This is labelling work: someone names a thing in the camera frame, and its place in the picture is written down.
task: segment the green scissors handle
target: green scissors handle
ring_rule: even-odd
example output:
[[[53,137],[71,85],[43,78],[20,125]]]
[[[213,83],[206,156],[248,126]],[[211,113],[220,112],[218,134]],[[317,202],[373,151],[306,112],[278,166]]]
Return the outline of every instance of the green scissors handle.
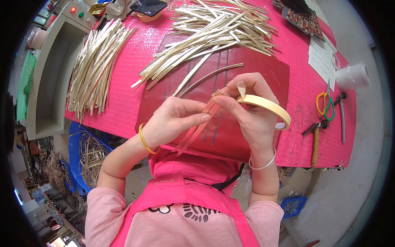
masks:
[[[329,96],[328,98],[329,98],[328,99],[328,105],[326,106],[324,117],[325,117],[326,121],[332,121],[333,118],[335,117],[335,105],[333,104],[332,97]],[[328,113],[328,110],[329,110],[330,106],[332,106],[332,117],[328,118],[327,117],[327,113]]]

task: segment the wooden hammer handle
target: wooden hammer handle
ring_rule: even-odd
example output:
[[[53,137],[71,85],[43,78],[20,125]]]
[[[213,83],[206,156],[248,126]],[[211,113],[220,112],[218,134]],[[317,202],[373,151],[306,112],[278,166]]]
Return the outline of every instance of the wooden hammer handle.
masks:
[[[314,140],[313,140],[313,155],[311,157],[311,166],[317,166],[318,159],[318,141],[320,140],[320,128],[314,130]]]

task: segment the silver bangle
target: silver bangle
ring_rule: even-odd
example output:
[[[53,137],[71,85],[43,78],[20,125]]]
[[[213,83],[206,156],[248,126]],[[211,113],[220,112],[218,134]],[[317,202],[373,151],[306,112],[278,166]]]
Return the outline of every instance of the silver bangle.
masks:
[[[276,157],[276,153],[277,153],[276,148],[274,146],[272,146],[272,148],[274,150],[274,157],[266,166],[261,167],[261,168],[254,168],[254,167],[252,167],[251,166],[251,157],[250,157],[250,159],[248,160],[248,165],[250,166],[250,168],[253,169],[253,170],[262,170],[262,169],[265,169],[266,167],[270,166],[270,164],[273,163],[273,161],[274,161],[274,159]]]

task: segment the white machine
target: white machine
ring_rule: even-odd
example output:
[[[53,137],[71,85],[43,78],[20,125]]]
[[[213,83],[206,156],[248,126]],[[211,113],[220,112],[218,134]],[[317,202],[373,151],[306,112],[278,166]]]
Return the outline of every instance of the white machine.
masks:
[[[26,112],[26,132],[34,140],[64,132],[66,95],[83,37],[96,18],[73,1],[66,4],[48,28],[40,50]]]

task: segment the orange scissors handle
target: orange scissors handle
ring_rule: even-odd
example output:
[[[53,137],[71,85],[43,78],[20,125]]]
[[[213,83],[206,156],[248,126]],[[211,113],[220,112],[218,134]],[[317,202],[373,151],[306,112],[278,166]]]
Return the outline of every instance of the orange scissors handle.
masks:
[[[326,96],[327,96],[327,95],[328,95],[328,94],[327,94],[326,92],[322,92],[322,93],[320,93],[319,95],[317,95],[317,97],[316,97],[316,108],[317,108],[317,111],[318,111],[321,115],[324,115],[324,114],[325,114],[325,111],[326,111],[325,100],[326,100]],[[318,106],[318,99],[319,99],[321,96],[323,97],[323,99],[322,99],[322,105],[323,105],[323,107],[324,107],[323,111],[321,111],[321,110],[320,110],[320,107]]]

